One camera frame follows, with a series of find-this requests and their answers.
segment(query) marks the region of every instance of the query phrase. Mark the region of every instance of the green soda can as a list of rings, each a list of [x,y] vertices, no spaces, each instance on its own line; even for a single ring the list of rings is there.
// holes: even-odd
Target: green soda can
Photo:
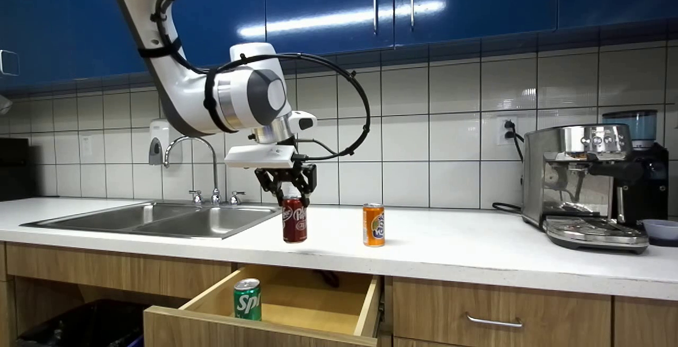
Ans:
[[[258,279],[244,279],[233,288],[235,317],[261,321],[261,282]]]

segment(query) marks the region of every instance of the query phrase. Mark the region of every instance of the sprite logo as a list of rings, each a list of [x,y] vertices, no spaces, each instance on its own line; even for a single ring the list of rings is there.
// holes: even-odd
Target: sprite logo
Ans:
[[[372,236],[375,238],[383,238],[383,213],[372,220]]]
[[[244,294],[238,299],[238,306],[237,310],[238,311],[243,311],[244,314],[247,315],[249,314],[249,311],[256,308],[259,306],[259,296],[248,296],[248,294]]]

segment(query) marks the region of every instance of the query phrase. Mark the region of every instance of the red soda can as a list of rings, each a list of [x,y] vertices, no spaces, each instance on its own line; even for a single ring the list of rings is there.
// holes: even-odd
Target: red soda can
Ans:
[[[306,233],[306,208],[301,198],[283,198],[283,240],[290,244],[302,243]]]

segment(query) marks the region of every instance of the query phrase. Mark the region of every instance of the open drawer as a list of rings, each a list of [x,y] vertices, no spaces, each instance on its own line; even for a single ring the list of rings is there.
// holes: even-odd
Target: open drawer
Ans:
[[[339,288],[313,270],[248,265],[179,309],[144,313],[147,347],[376,346],[380,277],[336,273]],[[262,321],[233,317],[233,286],[261,281]]]

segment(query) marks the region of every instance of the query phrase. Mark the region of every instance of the double sink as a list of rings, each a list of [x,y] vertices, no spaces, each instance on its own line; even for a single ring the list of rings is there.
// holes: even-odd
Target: double sink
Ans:
[[[279,208],[254,205],[199,207],[177,202],[146,202],[22,226],[179,238],[227,238],[280,213]]]

